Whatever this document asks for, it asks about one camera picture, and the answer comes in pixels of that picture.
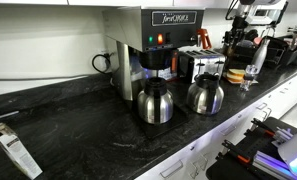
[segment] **black granite countertop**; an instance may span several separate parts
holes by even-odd
[[[296,74],[295,66],[263,68],[259,84],[249,92],[240,92],[239,85],[222,79],[222,108],[211,117],[186,107],[189,84],[168,83],[175,103],[189,114],[189,121],[152,140],[146,138],[107,78],[101,88],[97,85],[93,91],[46,104],[36,102],[0,122],[18,133],[43,170],[37,179],[134,179]],[[52,96],[51,90],[46,94],[39,90],[34,89],[42,97]],[[0,179],[10,178],[27,179],[0,148]]]

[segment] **coffee maker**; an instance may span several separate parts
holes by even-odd
[[[108,50],[113,53],[112,83],[149,124],[172,118],[172,96],[158,72],[177,66],[177,48],[197,44],[203,13],[195,7],[142,6],[103,12]]]

